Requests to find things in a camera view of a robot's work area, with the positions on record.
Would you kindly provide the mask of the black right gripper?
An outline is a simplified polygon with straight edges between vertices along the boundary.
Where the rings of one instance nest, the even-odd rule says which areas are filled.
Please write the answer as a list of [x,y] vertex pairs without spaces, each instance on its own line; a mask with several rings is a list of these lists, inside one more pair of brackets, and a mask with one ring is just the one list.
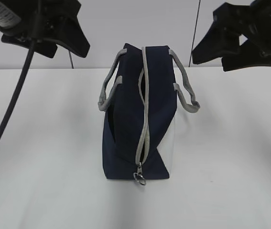
[[[246,40],[241,46],[239,38]],[[213,11],[213,23],[192,51],[193,64],[222,58],[223,71],[271,67],[271,0],[250,5],[223,3]]]

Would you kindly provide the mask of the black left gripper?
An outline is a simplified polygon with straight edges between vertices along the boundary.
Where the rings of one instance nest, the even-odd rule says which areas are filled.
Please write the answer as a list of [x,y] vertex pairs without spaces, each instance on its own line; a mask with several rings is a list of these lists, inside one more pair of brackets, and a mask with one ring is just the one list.
[[3,43],[53,58],[57,45],[79,57],[87,57],[90,44],[78,22],[77,0],[0,0],[0,32]]

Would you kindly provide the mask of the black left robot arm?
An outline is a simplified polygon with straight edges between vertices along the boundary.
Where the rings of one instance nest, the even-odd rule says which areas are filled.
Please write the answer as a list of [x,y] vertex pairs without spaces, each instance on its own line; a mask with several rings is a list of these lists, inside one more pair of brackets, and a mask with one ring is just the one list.
[[77,0],[0,0],[1,41],[53,58],[59,46],[85,58],[90,44],[77,15]]

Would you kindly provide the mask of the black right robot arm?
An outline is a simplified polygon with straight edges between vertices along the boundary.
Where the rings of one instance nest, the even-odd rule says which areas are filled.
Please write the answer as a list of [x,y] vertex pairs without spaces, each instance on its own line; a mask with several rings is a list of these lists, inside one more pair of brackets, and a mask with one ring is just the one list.
[[213,22],[192,56],[193,64],[221,58],[225,72],[271,67],[271,0],[223,3],[213,11]]

